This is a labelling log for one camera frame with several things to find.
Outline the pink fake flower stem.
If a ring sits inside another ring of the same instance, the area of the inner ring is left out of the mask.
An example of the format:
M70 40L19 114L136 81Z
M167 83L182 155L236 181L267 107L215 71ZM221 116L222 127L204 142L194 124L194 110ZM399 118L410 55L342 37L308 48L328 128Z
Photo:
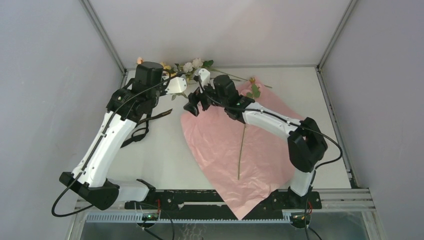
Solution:
M257 81L257 78L253 76L249 79L249 90L244 91L243 95L256 101L262 94L261 88L261 84ZM244 124L237 164L237 180L243 178L244 165L248 157L248 129L249 127L247 124Z
M144 62L144 59L142 57L138 57L136 60L137 65L141 65Z

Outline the white fake flower stem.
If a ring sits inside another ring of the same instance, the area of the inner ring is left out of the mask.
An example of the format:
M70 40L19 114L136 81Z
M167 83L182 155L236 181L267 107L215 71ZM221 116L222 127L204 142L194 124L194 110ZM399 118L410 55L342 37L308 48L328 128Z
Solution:
M212 73L217 73L217 74L219 73L219 74L222 74L222 75L228 75L235 81L249 81L249 79L247 79L247 78L238 77L238 76L235 76L233 74L224 72L222 70L218 70L216 68L213 68L213 65L214 65L213 60L202 60L201 58L195 58L192 61L188 61L186 63L181 63L178 66L177 66L177 64L175 64L175 67L176 67L176 69L178 69L179 72L185 73L187 80L194 80L196 73L200 69L206 69L206 70L208 70L209 72L212 72Z

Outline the yellow fake flower stem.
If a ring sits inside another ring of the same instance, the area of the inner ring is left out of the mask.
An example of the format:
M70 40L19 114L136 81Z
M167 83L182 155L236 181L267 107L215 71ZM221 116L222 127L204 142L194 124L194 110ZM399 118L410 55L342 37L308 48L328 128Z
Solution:
M160 63L163 67L163 73L168 77L173 77L178 73L184 72L186 80L189 82L194 79L195 68L191 62L174 63L173 65L166 64L165 62Z

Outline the pink wrapping paper sheet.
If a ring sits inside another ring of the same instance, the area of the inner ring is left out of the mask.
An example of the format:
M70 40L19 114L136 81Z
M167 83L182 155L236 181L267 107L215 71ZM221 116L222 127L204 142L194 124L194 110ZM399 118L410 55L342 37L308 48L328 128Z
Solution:
M294 176L288 144L211 106L181 115L186 143L201 171L238 220Z

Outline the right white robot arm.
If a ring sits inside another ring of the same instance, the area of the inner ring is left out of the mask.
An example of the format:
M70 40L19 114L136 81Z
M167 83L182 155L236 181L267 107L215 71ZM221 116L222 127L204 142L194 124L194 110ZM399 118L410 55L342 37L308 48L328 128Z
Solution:
M256 100L239 94L228 75L210 77L196 75L197 89L188 95L188 103L183 107L194 116L207 111L211 106L221 107L226 115L243 124L259 127L288 144L288 154L294 166L294 176L289 184L289 203L302 208L309 201L316 170L323 166L321 160L328 150L327 142L337 148L340 145L322 133L317 122L310 117L295 119L271 111Z

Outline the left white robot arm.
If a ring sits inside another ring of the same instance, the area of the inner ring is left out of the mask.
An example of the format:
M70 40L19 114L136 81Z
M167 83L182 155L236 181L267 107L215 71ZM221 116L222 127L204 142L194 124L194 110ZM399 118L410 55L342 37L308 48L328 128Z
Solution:
M143 115L149 116L157 105L164 87L163 71L163 66L156 62L138 64L135 77L112 94L86 154L72 171L63 172L59 177L66 188L52 205L54 217L67 217L66 213L57 213L56 207L69 190L99 210L106 210L116 202L134 201L145 209L155 205L157 196L146 182L112 180L107 178L107 173L128 135Z

